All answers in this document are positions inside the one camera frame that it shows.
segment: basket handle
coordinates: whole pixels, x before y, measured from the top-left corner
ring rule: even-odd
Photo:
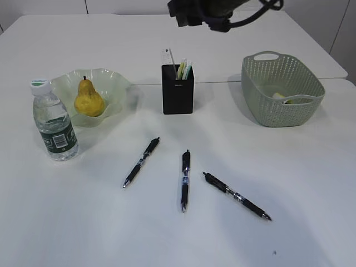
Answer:
[[[274,52],[274,51],[262,51],[262,52],[259,52],[259,53],[256,53],[256,54],[252,55],[251,58],[252,58],[254,61],[264,61],[264,60],[256,60],[255,58],[256,58],[256,56],[259,56],[259,55],[270,55],[270,54],[277,56],[277,58],[274,59],[274,60],[278,60],[278,58],[282,55],[282,54],[277,53],[277,52]]]
[[[293,102],[291,104],[287,104],[286,102],[289,100],[295,100],[295,99],[310,99],[311,101],[308,103],[300,103],[300,104],[293,104]],[[314,101],[316,101],[318,98],[315,96],[308,96],[308,95],[295,95],[295,96],[288,96],[288,97],[284,97],[281,99],[275,99],[276,101],[280,102],[282,105],[294,105],[294,106],[300,106],[300,105],[306,105],[306,104],[311,104]]]

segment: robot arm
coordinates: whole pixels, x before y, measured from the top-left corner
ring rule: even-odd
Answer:
[[[243,21],[230,22],[234,9],[250,0],[171,0],[168,9],[171,17],[177,18],[178,26],[197,26],[205,22],[210,29],[228,32],[249,24],[261,17],[269,9],[280,10],[284,0],[259,0],[262,7],[251,17]]]

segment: white wall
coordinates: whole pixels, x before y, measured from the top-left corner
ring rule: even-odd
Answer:
[[[89,13],[163,14],[168,13],[169,0],[87,0]],[[327,52],[330,52],[349,0],[285,0],[284,10],[306,30]],[[258,9],[259,0],[251,0],[240,9]],[[84,0],[0,0],[0,24],[7,29],[24,14],[85,14]],[[348,18],[332,53],[349,72],[352,63],[348,53],[355,47],[349,42],[356,25],[355,11]]]
[[[285,0],[284,10],[328,53],[348,0]]]
[[[4,31],[20,16],[33,14],[86,14],[86,9],[84,0],[0,0]]]
[[[348,80],[356,84],[356,0],[351,0],[331,56],[349,73]]]

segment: bottle cap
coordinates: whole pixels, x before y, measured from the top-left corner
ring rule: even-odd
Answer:
[[[44,95],[52,91],[49,80],[45,79],[33,80],[30,84],[30,88],[34,96]]]

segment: black pen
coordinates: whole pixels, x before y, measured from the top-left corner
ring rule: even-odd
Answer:
[[[272,221],[271,217],[262,209],[257,207],[255,204],[253,204],[250,200],[244,198],[241,196],[239,193],[232,191],[231,188],[229,188],[227,185],[225,185],[223,182],[218,180],[216,177],[212,176],[211,174],[206,174],[203,172],[205,175],[205,180],[210,183],[211,185],[214,185],[216,188],[221,190],[224,193],[229,193],[234,197],[235,200],[237,200],[239,203],[243,204],[245,207],[247,207],[249,210],[253,211],[256,213],[258,216],[262,217],[263,219]]]
[[[137,173],[139,173],[140,169],[142,168],[143,164],[145,163],[146,158],[153,152],[153,150],[155,149],[155,147],[158,145],[158,143],[160,142],[160,138],[156,138],[153,139],[149,146],[146,148],[143,157],[138,161],[138,163],[136,164],[136,166],[133,168],[133,170],[131,171],[131,173],[128,175],[128,177],[126,178],[125,182],[123,183],[123,188],[125,188],[126,186],[128,186],[133,179],[135,178],[135,176],[137,175]]]
[[[188,191],[189,191],[189,170],[190,170],[190,153],[189,150],[183,154],[183,163],[182,163],[182,170],[183,170],[183,180],[182,180],[182,211],[185,212],[185,209],[188,204]]]

